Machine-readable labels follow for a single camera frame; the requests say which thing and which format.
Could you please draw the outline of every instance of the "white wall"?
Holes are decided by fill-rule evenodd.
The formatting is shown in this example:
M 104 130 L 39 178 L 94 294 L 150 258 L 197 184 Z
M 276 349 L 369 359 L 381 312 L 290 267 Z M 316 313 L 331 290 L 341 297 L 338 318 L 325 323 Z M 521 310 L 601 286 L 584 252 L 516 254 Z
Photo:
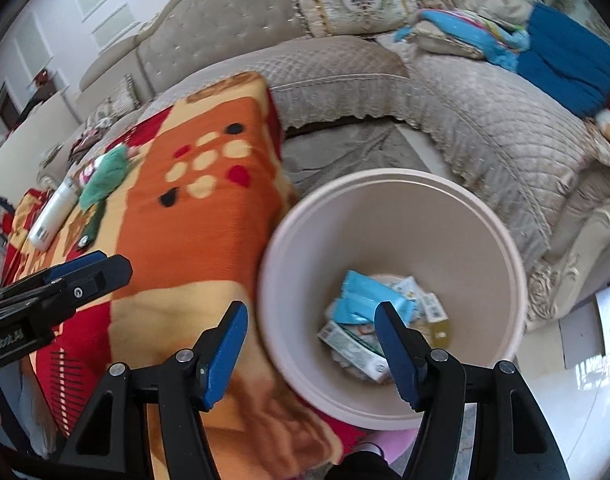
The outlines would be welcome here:
M 73 102 L 79 93 L 79 81 L 87 68 L 98 57 L 100 49 L 92 38 L 92 31 L 114 10 L 127 3 L 138 22 L 147 22 L 169 0 L 107 0 L 83 21 L 76 0 L 30 0 L 0 42 L 0 88 L 4 82 L 19 111 L 33 94 L 30 88 L 34 74 L 28 73 L 14 37 L 18 24 L 33 12 L 45 44 L 52 55 L 50 73 L 58 72 L 69 85 L 67 98 Z

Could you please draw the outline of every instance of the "white bottle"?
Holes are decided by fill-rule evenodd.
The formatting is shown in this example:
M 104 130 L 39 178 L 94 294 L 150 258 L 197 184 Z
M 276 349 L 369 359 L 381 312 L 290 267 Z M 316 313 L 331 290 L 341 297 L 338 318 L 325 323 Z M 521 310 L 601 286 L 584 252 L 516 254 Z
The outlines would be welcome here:
M 52 240 L 78 202 L 79 190 L 74 181 L 67 177 L 47 201 L 29 231 L 28 239 L 38 251 L 48 250 Z

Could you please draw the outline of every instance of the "orange blanket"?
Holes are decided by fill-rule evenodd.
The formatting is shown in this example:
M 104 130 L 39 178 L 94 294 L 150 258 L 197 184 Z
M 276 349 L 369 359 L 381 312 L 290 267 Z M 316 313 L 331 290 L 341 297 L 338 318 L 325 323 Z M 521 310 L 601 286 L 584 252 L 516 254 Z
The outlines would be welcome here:
M 336 462 L 344 442 L 295 396 L 263 352 L 254 318 L 263 250 L 290 205 L 281 128 L 265 81 L 244 73 L 177 102 L 121 139 L 140 145 L 108 198 L 90 250 L 123 254 L 130 285 L 80 309 L 34 357 L 52 413 L 68 434 L 112 362 L 159 364 L 218 324 L 229 303 L 250 307 L 250 327 L 225 398 L 203 416 L 227 479 L 284 479 Z M 77 207 L 47 253 L 16 243 L 15 279 L 77 256 L 86 221 Z M 17 222 L 15 240 L 23 240 Z M 157 414 L 148 413 L 157 479 L 167 478 Z

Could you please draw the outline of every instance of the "pink trash can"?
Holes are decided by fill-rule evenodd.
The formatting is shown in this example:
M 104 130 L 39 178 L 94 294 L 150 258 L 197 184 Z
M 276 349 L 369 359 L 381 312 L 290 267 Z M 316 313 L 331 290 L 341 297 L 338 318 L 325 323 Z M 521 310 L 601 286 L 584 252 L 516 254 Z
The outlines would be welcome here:
M 259 280 L 259 326 L 280 373 L 307 402 L 348 424 L 403 430 L 420 416 L 396 386 L 363 382 L 332 361 L 317 332 L 348 269 L 413 275 L 435 292 L 463 363 L 511 360 L 527 308 L 507 229 L 466 189 L 430 173 L 382 169 L 339 178 L 303 199 L 275 231 Z

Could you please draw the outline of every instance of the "sofa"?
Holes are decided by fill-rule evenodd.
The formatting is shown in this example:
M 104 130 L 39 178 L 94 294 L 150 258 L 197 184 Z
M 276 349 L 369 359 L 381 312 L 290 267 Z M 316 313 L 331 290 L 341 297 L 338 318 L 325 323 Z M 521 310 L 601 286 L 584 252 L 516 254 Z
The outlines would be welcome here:
M 79 120 L 61 92 L 35 108 L 0 147 L 0 195 L 14 206 L 36 185 L 42 158 L 67 141 Z
M 582 299 L 586 277 L 610 249 L 610 170 L 595 160 L 579 118 L 489 63 L 419 52 L 391 34 L 309 38 L 293 0 L 171 0 L 90 66 L 76 114 L 82 120 L 131 76 L 144 106 L 112 127 L 106 146 L 136 121 L 243 70 L 267 79 L 288 134 L 316 125 L 333 142 L 336 121 L 387 118 L 431 138 L 440 172 L 511 232 L 528 275 L 528 329 Z

